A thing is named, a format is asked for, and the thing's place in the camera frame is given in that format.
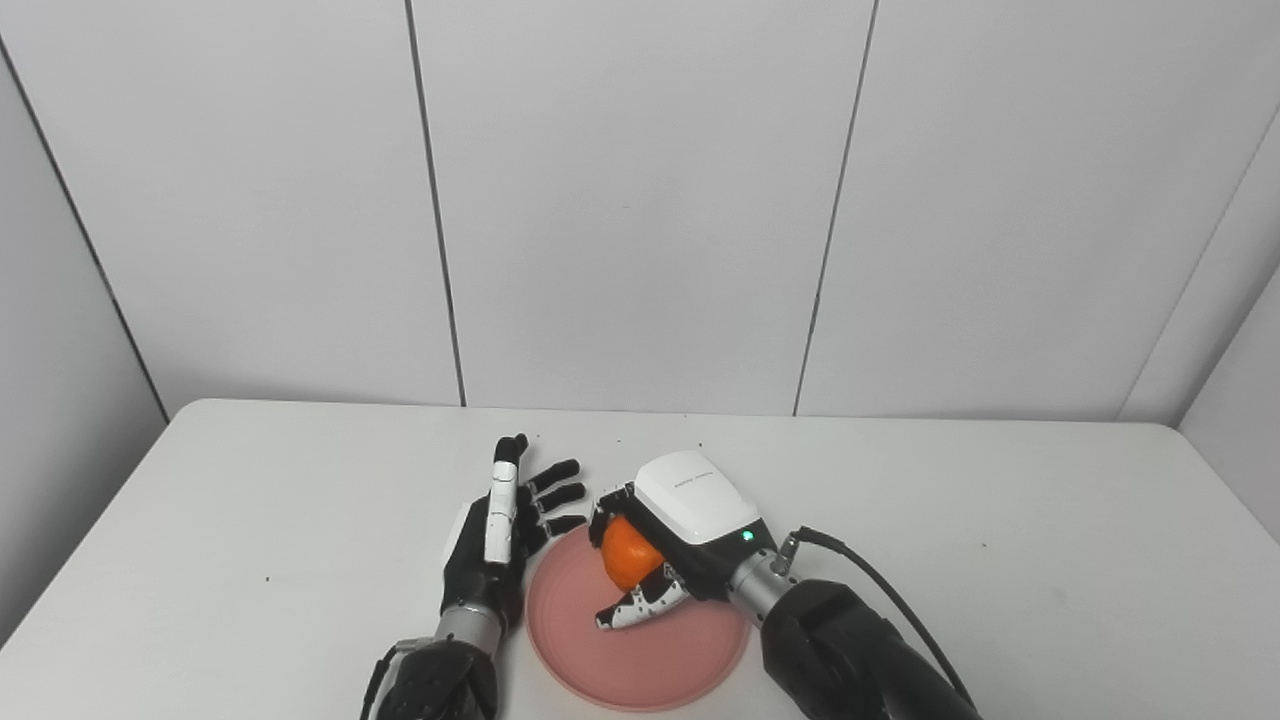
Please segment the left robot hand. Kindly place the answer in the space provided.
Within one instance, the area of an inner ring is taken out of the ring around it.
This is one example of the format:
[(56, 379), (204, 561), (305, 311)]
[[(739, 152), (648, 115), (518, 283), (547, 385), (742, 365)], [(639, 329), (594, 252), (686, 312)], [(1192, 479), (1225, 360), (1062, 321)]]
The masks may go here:
[(566, 507), (586, 497), (576, 459), (525, 477), (524, 434), (500, 437), (485, 495), (460, 511), (447, 546), (444, 591), (435, 638), (493, 657), (518, 625), (529, 562), (548, 544), (584, 527)]

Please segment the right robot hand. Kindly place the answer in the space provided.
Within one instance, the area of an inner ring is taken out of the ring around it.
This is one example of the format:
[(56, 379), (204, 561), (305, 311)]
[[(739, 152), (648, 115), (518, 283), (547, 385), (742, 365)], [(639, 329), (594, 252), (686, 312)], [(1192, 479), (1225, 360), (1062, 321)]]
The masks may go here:
[(686, 600), (730, 602), (762, 626), (801, 583), (791, 571), (795, 542), (778, 544), (758, 506), (699, 450), (654, 459), (634, 480), (596, 498), (588, 523), (594, 548), (603, 550), (608, 527), (620, 519), (662, 561), (596, 612), (604, 632), (648, 623)]

